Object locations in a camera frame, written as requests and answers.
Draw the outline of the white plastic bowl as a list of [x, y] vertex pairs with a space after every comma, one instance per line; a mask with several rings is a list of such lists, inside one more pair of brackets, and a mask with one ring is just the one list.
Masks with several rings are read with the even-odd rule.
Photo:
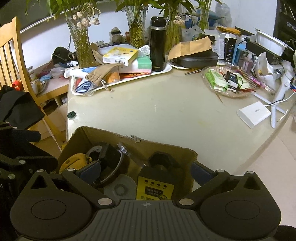
[[255, 29], [256, 31], [256, 42], [260, 46], [266, 48], [273, 54], [281, 57], [285, 51], [285, 49], [290, 49], [293, 51], [293, 48], [283, 41], [277, 39], [274, 36], [271, 36], [261, 30]]

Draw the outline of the green tissue pack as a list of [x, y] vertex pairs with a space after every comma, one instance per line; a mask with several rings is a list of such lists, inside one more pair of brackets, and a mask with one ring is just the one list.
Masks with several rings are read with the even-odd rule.
[[137, 61], [137, 73], [151, 73], [152, 62], [148, 56], [139, 57]]

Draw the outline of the left glass vase with plants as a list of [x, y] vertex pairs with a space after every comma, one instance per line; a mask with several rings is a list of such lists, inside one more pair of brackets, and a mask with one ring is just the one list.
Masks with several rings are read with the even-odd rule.
[[49, 15], [58, 18], [64, 14], [71, 38], [74, 43], [80, 68], [95, 66], [95, 58], [91, 49], [88, 28], [100, 24], [100, 9], [97, 1], [51, 0], [45, 1]]

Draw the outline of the red envelope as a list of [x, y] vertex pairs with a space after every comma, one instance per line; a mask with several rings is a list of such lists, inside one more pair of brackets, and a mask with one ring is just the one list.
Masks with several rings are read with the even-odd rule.
[[130, 79], [140, 76], [147, 76], [150, 75], [150, 73], [120, 73], [119, 76], [121, 79]]

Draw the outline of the white phone gimbal tripod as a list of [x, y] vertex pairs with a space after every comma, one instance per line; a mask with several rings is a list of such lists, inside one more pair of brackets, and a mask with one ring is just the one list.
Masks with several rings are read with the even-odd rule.
[[276, 127], [276, 108], [279, 103], [287, 101], [292, 97], [291, 94], [289, 97], [285, 98], [285, 93], [290, 89], [292, 80], [295, 77], [295, 71], [292, 67], [292, 63], [289, 61], [281, 61], [279, 65], [272, 65], [276, 73], [278, 73], [280, 79], [280, 87], [276, 90], [275, 96], [272, 102], [267, 102], [259, 94], [254, 94], [258, 99], [262, 100], [265, 103], [266, 107], [271, 107], [271, 127]]

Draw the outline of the pink bottle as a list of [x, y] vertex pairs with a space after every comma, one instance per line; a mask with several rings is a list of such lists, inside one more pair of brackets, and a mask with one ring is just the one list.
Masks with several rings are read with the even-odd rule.
[[250, 73], [252, 66], [253, 66], [252, 54], [248, 53], [247, 56], [244, 57], [242, 68], [248, 74]]

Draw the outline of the black zip case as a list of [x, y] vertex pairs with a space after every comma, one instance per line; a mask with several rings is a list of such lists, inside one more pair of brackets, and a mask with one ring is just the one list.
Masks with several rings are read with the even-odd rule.
[[172, 61], [178, 66], [184, 68], [203, 69], [204, 67], [216, 66], [218, 63], [218, 54], [212, 50], [199, 52], [191, 55], [180, 56]]

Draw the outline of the brown paper envelope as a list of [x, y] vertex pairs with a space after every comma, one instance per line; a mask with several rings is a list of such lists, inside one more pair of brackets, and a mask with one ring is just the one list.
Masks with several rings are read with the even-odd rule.
[[180, 42], [169, 51], [168, 60], [204, 52], [211, 48], [212, 43], [209, 37], [204, 37], [195, 41]]

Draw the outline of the middle glass vase with plants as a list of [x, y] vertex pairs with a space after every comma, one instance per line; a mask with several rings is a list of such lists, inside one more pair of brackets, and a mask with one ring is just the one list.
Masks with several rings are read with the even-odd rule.
[[116, 12], [124, 11], [129, 27], [129, 42], [133, 47], [140, 48], [145, 45], [145, 18], [148, 7], [161, 9], [158, 1], [114, 1]]

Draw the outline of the cardboard box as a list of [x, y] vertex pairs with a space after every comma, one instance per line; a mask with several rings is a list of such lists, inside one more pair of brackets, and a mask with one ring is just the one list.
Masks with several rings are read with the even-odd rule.
[[118, 147], [118, 144], [124, 146], [131, 155], [129, 159], [133, 161], [127, 168], [127, 173], [129, 175], [135, 175], [136, 171], [138, 171], [136, 164], [147, 164], [149, 158], [154, 153], [169, 154], [175, 160], [174, 164], [177, 168], [177, 170], [173, 172], [178, 178], [177, 187], [179, 190], [177, 191], [176, 197], [180, 198], [192, 191], [193, 178], [191, 177], [190, 168], [191, 164], [197, 160], [198, 156], [194, 150], [152, 142], [133, 135], [124, 136], [89, 126], [81, 126], [74, 131], [58, 158], [58, 167], [56, 170], [59, 171], [62, 164], [74, 154], [86, 154], [88, 150], [99, 145], [99, 143], [107, 143], [115, 148]]

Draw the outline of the yellow duck adapter box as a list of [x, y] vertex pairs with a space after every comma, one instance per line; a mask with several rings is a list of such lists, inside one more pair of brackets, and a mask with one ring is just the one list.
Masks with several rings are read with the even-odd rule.
[[171, 200], [174, 188], [175, 182], [169, 172], [144, 167], [137, 177], [136, 200]]

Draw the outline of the white product box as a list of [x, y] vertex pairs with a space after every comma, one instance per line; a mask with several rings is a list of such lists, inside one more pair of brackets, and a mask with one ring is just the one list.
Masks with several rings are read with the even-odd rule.
[[218, 55], [219, 60], [224, 60], [225, 56], [225, 37], [224, 33], [218, 30], [205, 30], [205, 35], [207, 35], [212, 42], [212, 51]]

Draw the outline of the white serving tray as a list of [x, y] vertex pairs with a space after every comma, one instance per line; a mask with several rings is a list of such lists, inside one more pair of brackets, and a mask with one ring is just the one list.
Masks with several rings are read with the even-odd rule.
[[104, 82], [101, 85], [95, 85], [90, 80], [87, 80], [85, 76], [90, 73], [90, 70], [93, 68], [85, 68], [85, 69], [72, 69], [70, 74], [71, 79], [71, 93], [75, 96], [88, 96], [92, 95], [97, 90], [105, 89], [107, 91], [112, 91], [111, 87], [114, 85], [126, 83], [132, 80], [137, 80], [140, 78], [152, 77], [160, 74], [168, 73], [172, 70], [172, 66], [168, 63], [165, 63], [165, 69], [161, 72], [152, 71], [151, 73], [131, 73], [131, 74], [120, 74], [120, 80], [116, 80], [111, 83]]

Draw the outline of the black cylindrical lens piece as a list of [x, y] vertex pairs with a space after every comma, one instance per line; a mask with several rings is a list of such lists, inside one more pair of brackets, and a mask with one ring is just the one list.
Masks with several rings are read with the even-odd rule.
[[179, 163], [170, 154], [164, 152], [155, 152], [149, 158], [149, 166], [166, 173], [173, 173], [180, 168]]

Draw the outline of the beige drawstring pouch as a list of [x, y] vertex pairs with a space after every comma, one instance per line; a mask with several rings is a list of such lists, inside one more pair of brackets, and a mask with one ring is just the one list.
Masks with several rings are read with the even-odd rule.
[[85, 78], [89, 81], [91, 81], [94, 85], [98, 87], [103, 87], [107, 91], [111, 91], [106, 86], [106, 81], [104, 78], [111, 73], [112, 70], [118, 70], [119, 66], [122, 64], [104, 64], [96, 67], [94, 70], [92, 70], [90, 73], [88, 73]]

